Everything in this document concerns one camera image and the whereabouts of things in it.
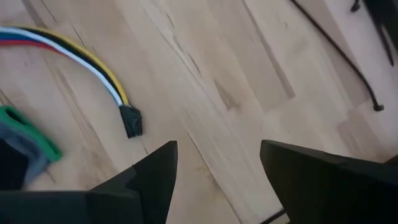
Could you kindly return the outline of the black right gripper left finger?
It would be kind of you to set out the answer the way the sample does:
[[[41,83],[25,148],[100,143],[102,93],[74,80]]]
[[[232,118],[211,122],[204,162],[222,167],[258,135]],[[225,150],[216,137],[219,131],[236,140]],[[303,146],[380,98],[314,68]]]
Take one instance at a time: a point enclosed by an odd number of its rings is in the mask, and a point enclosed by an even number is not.
[[[169,141],[90,190],[2,191],[0,224],[165,224],[177,165]]]

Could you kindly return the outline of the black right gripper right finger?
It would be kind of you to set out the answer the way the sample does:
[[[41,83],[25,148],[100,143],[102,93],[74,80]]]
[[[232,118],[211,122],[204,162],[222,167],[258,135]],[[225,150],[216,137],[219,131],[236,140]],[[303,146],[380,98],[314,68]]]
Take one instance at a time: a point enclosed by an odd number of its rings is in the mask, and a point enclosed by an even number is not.
[[[260,160],[291,224],[398,224],[398,155],[380,163],[267,139]]]

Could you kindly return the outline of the black cable bundle end wrap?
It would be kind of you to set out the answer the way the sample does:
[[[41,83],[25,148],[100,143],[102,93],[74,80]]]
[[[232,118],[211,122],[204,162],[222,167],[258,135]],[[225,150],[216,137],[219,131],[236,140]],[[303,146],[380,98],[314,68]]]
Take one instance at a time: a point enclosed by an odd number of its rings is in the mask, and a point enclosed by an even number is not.
[[[130,105],[122,105],[119,110],[127,137],[141,136],[143,134],[141,112]]]

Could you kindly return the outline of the black zip tie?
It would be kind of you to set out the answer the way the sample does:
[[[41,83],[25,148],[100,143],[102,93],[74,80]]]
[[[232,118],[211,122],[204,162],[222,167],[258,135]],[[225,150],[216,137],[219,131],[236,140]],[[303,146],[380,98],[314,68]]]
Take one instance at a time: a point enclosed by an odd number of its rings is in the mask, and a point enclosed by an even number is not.
[[[384,105],[379,104],[373,88],[371,87],[368,80],[361,72],[361,70],[351,61],[351,59],[345,54],[345,52],[333,40],[333,38],[323,29],[323,27],[296,0],[289,0],[289,1],[309,20],[309,22],[319,31],[319,33],[321,33],[321,35],[324,36],[324,38],[329,42],[329,44],[338,52],[340,57],[349,65],[352,71],[354,71],[357,77],[362,81],[373,103],[373,110],[377,112],[383,111]]]

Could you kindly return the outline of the black work glove green cuff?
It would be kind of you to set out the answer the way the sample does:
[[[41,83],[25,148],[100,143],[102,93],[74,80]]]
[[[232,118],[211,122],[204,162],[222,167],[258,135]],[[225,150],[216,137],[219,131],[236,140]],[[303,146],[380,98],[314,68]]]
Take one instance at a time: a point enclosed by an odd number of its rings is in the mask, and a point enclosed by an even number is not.
[[[0,190],[20,190],[41,175],[62,152],[21,112],[0,106]]]

